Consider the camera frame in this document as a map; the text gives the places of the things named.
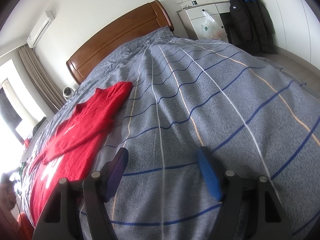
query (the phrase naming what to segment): wooden headboard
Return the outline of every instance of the wooden headboard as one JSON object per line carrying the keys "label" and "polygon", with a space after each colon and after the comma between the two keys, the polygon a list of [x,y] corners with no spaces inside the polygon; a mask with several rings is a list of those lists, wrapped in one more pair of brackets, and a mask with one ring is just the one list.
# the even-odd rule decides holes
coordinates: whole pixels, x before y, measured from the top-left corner
{"label": "wooden headboard", "polygon": [[80,84],[106,56],[127,41],[144,36],[172,22],[162,4],[155,0],[146,3],[114,20],[85,44],[67,61],[67,67]]}

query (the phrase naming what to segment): floor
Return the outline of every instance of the floor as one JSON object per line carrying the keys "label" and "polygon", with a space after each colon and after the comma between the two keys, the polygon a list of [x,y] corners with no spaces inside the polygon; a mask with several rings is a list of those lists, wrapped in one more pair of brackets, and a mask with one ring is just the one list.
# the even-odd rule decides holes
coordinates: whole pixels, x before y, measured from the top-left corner
{"label": "floor", "polygon": [[314,74],[311,70],[282,54],[263,54],[262,57],[285,67],[290,73],[292,73],[292,75],[306,82],[308,88],[320,94],[320,77]]}

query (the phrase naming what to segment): plastic bag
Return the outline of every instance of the plastic bag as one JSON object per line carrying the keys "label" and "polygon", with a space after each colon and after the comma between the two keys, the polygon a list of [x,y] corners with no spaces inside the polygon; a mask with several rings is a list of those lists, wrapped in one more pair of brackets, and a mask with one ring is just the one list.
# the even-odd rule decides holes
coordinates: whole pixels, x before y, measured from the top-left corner
{"label": "plastic bag", "polygon": [[205,11],[202,10],[204,16],[205,16],[205,23],[201,24],[202,32],[204,33],[204,36],[207,40],[216,39],[216,40],[222,40],[224,39],[227,34],[222,29],[219,24]]}

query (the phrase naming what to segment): ceiling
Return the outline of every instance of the ceiling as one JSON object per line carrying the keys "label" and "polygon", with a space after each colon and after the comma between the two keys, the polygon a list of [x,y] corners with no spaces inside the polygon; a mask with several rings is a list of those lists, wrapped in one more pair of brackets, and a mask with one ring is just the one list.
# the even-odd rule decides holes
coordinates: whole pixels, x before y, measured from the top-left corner
{"label": "ceiling", "polygon": [[20,0],[0,31],[0,57],[27,43],[33,26],[53,0]]}

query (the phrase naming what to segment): person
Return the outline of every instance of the person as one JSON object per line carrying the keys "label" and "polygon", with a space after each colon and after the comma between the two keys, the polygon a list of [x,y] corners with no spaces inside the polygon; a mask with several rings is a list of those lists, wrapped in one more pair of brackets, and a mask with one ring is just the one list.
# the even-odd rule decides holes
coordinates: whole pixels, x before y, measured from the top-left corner
{"label": "person", "polygon": [[0,178],[0,235],[10,240],[31,240],[34,228],[24,212],[14,218],[11,211],[17,204],[14,191],[15,181],[10,181],[10,176],[18,172],[17,168],[8,173],[3,173]]}

